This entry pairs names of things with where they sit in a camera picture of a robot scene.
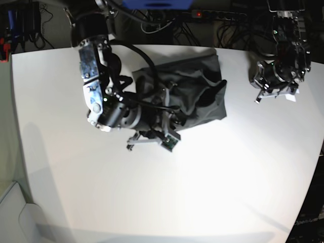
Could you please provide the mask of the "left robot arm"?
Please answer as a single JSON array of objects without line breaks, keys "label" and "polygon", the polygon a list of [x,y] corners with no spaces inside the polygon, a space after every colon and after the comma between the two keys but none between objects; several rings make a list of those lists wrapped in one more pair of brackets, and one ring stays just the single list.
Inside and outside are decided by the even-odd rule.
[{"label": "left robot arm", "polygon": [[303,1],[268,1],[273,14],[272,36],[276,54],[257,63],[250,84],[260,92],[255,100],[295,96],[305,74],[311,70],[311,51],[307,42]]}]

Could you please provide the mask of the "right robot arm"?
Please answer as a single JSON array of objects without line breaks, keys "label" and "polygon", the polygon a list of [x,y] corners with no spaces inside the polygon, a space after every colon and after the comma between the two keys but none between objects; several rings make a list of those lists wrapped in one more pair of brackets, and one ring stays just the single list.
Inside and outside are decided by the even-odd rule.
[{"label": "right robot arm", "polygon": [[[122,40],[110,40],[106,21],[111,9],[124,9],[113,1],[65,1],[65,14],[71,26],[71,45],[78,50],[83,94],[88,107],[88,122],[103,132],[134,130],[127,149],[135,145],[156,143],[172,151],[180,141],[173,122],[180,111],[170,105],[172,84],[161,80],[153,61],[139,48]],[[152,76],[152,85],[136,83],[122,75],[122,62],[112,46],[124,46],[144,59]]]}]

